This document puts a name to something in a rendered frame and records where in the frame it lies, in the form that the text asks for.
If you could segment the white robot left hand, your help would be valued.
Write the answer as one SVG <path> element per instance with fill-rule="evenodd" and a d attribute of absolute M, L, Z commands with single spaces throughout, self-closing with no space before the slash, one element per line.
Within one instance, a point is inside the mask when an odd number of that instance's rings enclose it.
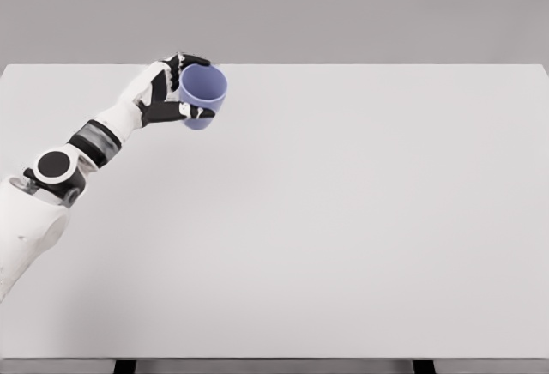
<path fill-rule="evenodd" d="M 121 100 L 137 109 L 137 127 L 149 124 L 186 120 L 209 120 L 216 112 L 205 106 L 195 106 L 179 100 L 168 101 L 168 95 L 179 88 L 179 77 L 189 66 L 210 66 L 205 58 L 178 52 L 150 64 L 124 90 Z"/>

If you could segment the blue plastic cup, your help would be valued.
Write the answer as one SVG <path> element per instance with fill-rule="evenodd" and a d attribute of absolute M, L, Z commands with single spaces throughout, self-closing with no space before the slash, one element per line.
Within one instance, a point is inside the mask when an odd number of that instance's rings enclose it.
<path fill-rule="evenodd" d="M 226 97 L 228 84 L 218 67 L 192 64 L 179 77 L 178 100 L 185 110 L 197 110 L 197 118 L 187 118 L 184 125 L 192 130 L 204 130 L 219 112 Z"/>

